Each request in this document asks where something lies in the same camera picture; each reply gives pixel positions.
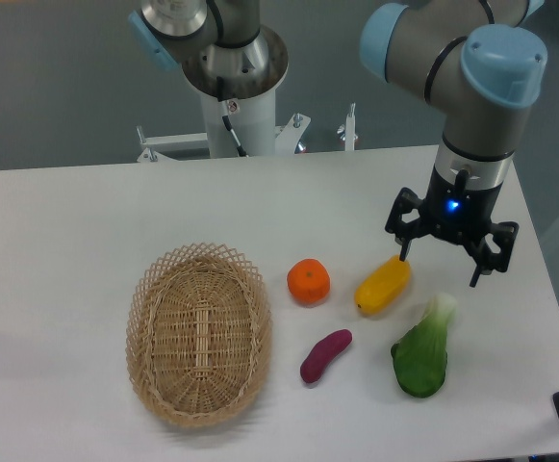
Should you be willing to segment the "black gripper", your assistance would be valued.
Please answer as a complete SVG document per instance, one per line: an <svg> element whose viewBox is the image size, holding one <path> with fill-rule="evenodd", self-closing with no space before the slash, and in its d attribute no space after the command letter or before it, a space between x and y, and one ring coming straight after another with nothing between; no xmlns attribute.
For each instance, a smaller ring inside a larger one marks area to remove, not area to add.
<svg viewBox="0 0 559 462"><path fill-rule="evenodd" d="M501 186L461 194L433 169L426 197L402 188L394 200L385 231L400 246L398 258L405 262L412 240L422 236L422 225L434 237L462 245L475 263L470 278L474 288L481 275L508 270L519 225L514 221L491 222Z"/></svg>

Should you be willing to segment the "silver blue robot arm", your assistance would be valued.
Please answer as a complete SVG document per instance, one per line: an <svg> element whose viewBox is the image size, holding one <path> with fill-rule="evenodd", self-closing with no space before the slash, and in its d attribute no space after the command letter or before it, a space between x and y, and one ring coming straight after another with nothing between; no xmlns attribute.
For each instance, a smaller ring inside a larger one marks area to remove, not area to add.
<svg viewBox="0 0 559 462"><path fill-rule="evenodd" d="M362 65L445 114L427 194L399 192L386 222L403 249L431 235L460 245L475 274L508 269L519 227L491 219L546 68L544 43L522 28L536 1L388 3L368 19ZM275 127L284 41L256 1L144 1L130 13L140 47L182 70L203 107L215 158L290 155L294 123Z"/></svg>

